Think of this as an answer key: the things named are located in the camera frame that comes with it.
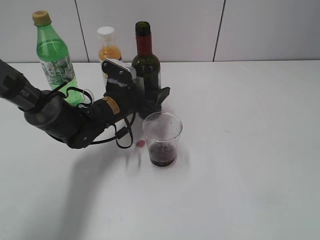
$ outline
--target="wine bottle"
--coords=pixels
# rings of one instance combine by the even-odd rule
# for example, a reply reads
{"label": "wine bottle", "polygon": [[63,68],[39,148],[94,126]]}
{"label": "wine bottle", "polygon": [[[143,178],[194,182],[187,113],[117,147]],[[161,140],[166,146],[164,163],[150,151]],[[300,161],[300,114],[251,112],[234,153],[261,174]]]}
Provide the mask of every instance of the wine bottle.
{"label": "wine bottle", "polygon": [[[132,61],[136,70],[135,84],[144,94],[147,100],[151,100],[154,90],[161,88],[160,62],[152,53],[152,40],[150,24],[146,21],[139,21],[135,24],[135,38],[137,56]],[[161,111],[161,105],[157,106],[157,112]],[[143,109],[139,112],[141,118],[145,119],[152,112]]]}

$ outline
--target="green plastic bottle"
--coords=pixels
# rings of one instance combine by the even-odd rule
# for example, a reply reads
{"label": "green plastic bottle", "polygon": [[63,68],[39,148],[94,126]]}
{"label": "green plastic bottle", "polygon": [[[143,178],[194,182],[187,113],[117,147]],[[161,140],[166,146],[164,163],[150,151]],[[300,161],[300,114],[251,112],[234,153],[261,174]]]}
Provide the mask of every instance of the green plastic bottle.
{"label": "green plastic bottle", "polygon": [[[78,87],[75,71],[69,56],[67,45],[59,37],[51,25],[47,11],[36,11],[32,14],[34,25],[37,26],[36,53],[39,57],[44,74],[52,89],[68,82],[60,91],[66,94],[67,88]],[[80,92],[70,90],[66,101],[74,106],[83,102]]]}

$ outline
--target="plastic bottle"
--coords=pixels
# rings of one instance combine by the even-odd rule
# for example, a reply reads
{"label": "plastic bottle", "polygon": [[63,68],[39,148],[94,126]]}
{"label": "plastic bottle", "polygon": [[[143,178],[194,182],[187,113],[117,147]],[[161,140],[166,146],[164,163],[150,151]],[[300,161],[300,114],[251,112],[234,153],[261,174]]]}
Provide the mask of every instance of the plastic bottle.
{"label": "plastic bottle", "polygon": [[[36,11],[32,14],[32,18],[37,27],[36,53],[46,79],[52,89],[68,82],[60,89],[66,94],[67,88],[78,87],[68,47],[52,27],[47,11]],[[76,106],[83,101],[83,96],[80,92],[71,90],[66,101]]]}
{"label": "plastic bottle", "polygon": [[[99,61],[100,64],[108,59],[122,60],[121,51],[116,44],[115,29],[111,26],[102,26],[98,28],[97,38],[100,40]],[[102,72],[104,85],[108,82],[108,75]]]}

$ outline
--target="black cable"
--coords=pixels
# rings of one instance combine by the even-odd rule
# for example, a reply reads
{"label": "black cable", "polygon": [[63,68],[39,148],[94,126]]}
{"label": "black cable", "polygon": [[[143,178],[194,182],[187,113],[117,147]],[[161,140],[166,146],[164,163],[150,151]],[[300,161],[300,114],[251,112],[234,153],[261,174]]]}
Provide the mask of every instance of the black cable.
{"label": "black cable", "polygon": [[[131,137],[131,142],[133,142],[133,136],[132,136],[132,129],[131,129],[131,126],[134,124],[134,121],[136,119],[136,112],[133,113],[132,115],[132,118],[131,118],[131,121],[129,122],[128,119],[125,117],[124,118],[124,121],[126,123],[126,128],[128,130],[128,133],[130,134],[130,137]],[[117,141],[117,133],[121,131],[121,129],[117,132],[117,127],[115,124],[112,125],[114,127],[114,130],[115,130],[115,136],[111,137],[111,138],[108,138],[108,139],[105,139],[105,140],[101,140],[101,141],[93,141],[91,143],[91,145],[96,145],[96,144],[105,144],[105,143],[108,143],[108,142],[111,142],[113,140],[116,140]]]}

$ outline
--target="clear plastic cup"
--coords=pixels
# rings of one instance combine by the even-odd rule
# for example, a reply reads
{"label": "clear plastic cup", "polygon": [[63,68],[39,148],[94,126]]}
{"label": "clear plastic cup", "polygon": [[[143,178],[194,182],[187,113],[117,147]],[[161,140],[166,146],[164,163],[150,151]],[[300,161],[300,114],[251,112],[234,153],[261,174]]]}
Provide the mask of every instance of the clear plastic cup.
{"label": "clear plastic cup", "polygon": [[159,167],[172,164],[183,129],[181,120],[169,112],[155,112],[145,118],[142,128],[151,162]]}

